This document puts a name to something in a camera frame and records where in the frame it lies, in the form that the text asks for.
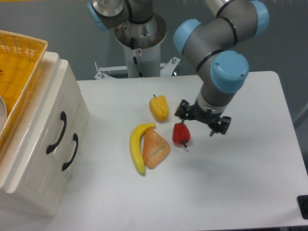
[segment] white bowl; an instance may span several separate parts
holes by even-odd
[[[0,96],[0,132],[2,131],[7,118],[6,105],[3,98]]]

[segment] blue joint cap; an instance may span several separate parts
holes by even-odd
[[[108,28],[104,25],[104,23],[102,23],[100,18],[97,16],[97,14],[96,14],[95,10],[93,9],[93,6],[92,6],[92,4],[90,2],[87,3],[87,7],[88,7],[88,10],[91,13],[92,18],[96,22],[96,25],[100,29],[100,31],[107,31]]]
[[[201,23],[197,19],[189,19],[182,23],[173,35],[173,43],[177,50],[183,54],[189,36]]]
[[[251,3],[255,6],[256,11],[257,11],[257,30],[255,35],[260,34],[262,31],[264,31],[269,23],[270,23],[270,14],[269,11],[267,9],[267,7],[259,2],[258,0],[253,0],[251,1]]]
[[[213,60],[210,74],[214,85],[224,93],[236,93],[244,84],[249,64],[235,51],[219,53]]]

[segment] white drawer cabinet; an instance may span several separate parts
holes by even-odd
[[[66,60],[46,52],[37,87],[0,162],[0,204],[54,215],[82,144],[89,111]]]

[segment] red bell pepper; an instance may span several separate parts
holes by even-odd
[[[187,143],[191,138],[191,134],[187,126],[183,123],[176,123],[173,128],[172,140],[174,143],[183,144],[187,148]]]

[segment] gray floor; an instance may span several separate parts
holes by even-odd
[[[93,79],[99,67],[125,65],[124,53],[113,30],[102,33],[86,8],[88,0],[0,2],[0,29],[47,40],[48,51],[59,53],[72,66],[77,80]],[[270,12],[268,29],[238,44],[234,50],[249,61],[251,71],[279,74],[291,117],[308,102],[308,0],[262,0]],[[154,11],[166,21],[168,32],[161,61],[180,57],[172,43],[177,27],[187,19],[208,23],[214,16],[205,0],[154,0]],[[179,73],[195,72],[182,59]],[[296,131],[308,165],[308,121]]]

